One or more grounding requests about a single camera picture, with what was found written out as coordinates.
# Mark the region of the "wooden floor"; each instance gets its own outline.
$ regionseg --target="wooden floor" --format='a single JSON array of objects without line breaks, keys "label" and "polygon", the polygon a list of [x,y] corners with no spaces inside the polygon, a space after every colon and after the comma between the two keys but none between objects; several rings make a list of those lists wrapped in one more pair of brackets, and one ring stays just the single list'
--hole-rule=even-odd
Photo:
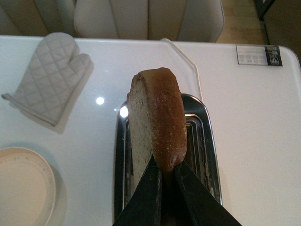
[{"label": "wooden floor", "polygon": [[224,29],[217,43],[268,44],[254,0],[222,0]]}]

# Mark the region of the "white countertop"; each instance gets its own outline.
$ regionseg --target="white countertop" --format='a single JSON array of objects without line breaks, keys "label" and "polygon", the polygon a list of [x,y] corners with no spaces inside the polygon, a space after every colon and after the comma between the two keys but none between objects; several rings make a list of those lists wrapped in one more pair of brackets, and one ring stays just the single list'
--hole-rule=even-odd
[{"label": "white countertop", "polygon": [[[40,38],[0,36],[0,93],[14,93]],[[56,128],[0,99],[0,148],[23,146],[53,167],[58,200],[49,225],[112,225],[116,119],[132,77],[170,68],[182,93],[198,96],[190,64],[161,41],[77,39],[94,70]],[[301,71],[238,65],[235,45],[176,45],[197,65],[213,127],[224,207],[243,226],[299,225]],[[96,99],[104,98],[98,105]]]}]

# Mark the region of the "quilted oven mitt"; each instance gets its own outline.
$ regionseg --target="quilted oven mitt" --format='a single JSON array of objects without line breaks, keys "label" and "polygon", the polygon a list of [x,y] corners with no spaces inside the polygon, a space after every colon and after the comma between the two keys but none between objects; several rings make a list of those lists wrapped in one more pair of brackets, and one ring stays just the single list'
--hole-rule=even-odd
[{"label": "quilted oven mitt", "polygon": [[78,53],[70,35],[49,34],[38,44],[16,92],[2,98],[55,126],[91,64],[89,55]]}]

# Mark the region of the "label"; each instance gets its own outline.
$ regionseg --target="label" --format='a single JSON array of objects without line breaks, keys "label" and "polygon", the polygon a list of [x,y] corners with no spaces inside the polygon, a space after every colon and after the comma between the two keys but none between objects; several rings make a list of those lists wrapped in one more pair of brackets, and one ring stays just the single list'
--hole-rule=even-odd
[{"label": "label", "polygon": [[278,46],[236,46],[239,65],[282,66]]}]

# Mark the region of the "white chair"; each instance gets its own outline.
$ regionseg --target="white chair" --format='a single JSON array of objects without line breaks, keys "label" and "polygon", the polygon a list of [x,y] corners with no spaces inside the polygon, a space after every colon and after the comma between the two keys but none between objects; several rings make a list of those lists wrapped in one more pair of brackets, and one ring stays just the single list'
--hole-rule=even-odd
[{"label": "white chair", "polygon": [[0,34],[215,42],[221,0],[0,0]]},{"label": "white chair", "polygon": [[45,36],[65,32],[76,36],[76,0],[0,0],[0,34]]},{"label": "white chair", "polygon": [[215,42],[223,25],[221,0],[77,0],[74,13],[86,38]]}]

